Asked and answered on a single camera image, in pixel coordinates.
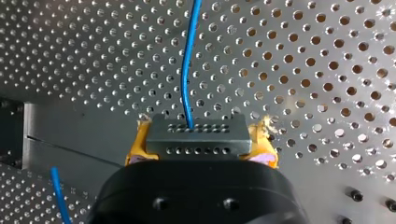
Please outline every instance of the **blue wire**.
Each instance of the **blue wire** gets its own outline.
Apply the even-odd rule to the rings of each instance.
[[[189,65],[194,45],[196,26],[199,19],[199,11],[201,9],[202,0],[194,0],[192,5],[192,13],[189,25],[189,33],[187,34],[187,44],[184,50],[183,64],[181,67],[181,101],[183,103],[184,113],[186,115],[187,125],[193,128],[194,120],[192,118],[190,99],[189,99]]]
[[[69,214],[67,213],[66,202],[62,194],[61,181],[59,179],[58,168],[50,168],[50,178],[52,179],[53,190],[55,191],[56,201],[58,202],[59,212],[61,213],[64,224],[71,224]]]

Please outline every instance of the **perforated metal sheet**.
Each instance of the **perforated metal sheet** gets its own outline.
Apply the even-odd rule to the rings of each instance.
[[[0,223],[62,223],[48,179],[0,164]],[[92,199],[87,193],[64,187],[73,223],[84,223]]]
[[[395,7],[391,0],[203,3],[191,62],[193,114],[244,113],[248,123],[275,116],[280,170],[313,223],[396,220],[383,204],[396,197]],[[70,114],[91,111],[84,120],[97,124],[79,134],[95,150],[68,134],[53,137],[50,127],[79,129],[71,119],[50,119],[44,130],[46,121],[36,120],[31,133],[122,163],[123,153],[96,145],[100,136],[92,133],[106,128],[103,119],[120,130],[133,130],[122,121],[137,115],[183,119],[179,77],[190,8],[181,0],[2,0],[0,92],[38,107],[69,106]],[[108,133],[113,148],[128,150],[131,139]],[[364,193],[362,203],[350,202],[347,186]]]

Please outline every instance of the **screw hole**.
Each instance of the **screw hole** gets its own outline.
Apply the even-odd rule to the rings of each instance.
[[[223,201],[223,206],[227,211],[236,211],[239,209],[239,202],[235,199],[229,198]]]
[[[169,207],[169,204],[165,198],[156,198],[152,206],[157,211],[163,211]]]

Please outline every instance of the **screw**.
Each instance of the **screw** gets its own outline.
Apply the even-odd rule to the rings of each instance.
[[[356,189],[352,190],[352,192],[350,192],[350,197],[352,198],[353,201],[355,201],[357,203],[363,201],[363,194]]]
[[[392,199],[389,199],[385,202],[387,205],[387,208],[389,209],[390,212],[396,212],[396,202]]]

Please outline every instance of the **metal connector block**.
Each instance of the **metal connector block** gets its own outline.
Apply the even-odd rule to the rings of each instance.
[[[153,118],[146,151],[160,160],[236,160],[250,152],[251,140],[243,115],[232,119],[196,119],[193,129],[178,119]]]

